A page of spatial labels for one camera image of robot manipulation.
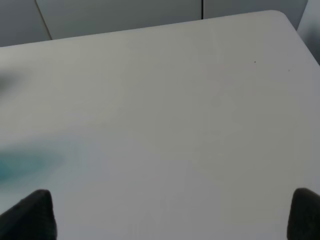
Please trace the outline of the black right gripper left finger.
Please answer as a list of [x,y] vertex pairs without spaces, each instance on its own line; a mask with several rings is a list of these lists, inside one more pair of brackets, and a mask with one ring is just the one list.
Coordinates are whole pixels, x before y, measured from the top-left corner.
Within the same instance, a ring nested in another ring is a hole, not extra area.
[[38,189],[0,215],[2,240],[56,240],[51,192]]

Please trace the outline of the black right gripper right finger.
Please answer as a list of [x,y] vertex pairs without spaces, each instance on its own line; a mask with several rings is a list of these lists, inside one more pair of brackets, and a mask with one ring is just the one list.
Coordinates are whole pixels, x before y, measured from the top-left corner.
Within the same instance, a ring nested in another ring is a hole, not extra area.
[[320,196],[308,188],[294,191],[290,206],[288,240],[318,240],[320,238]]

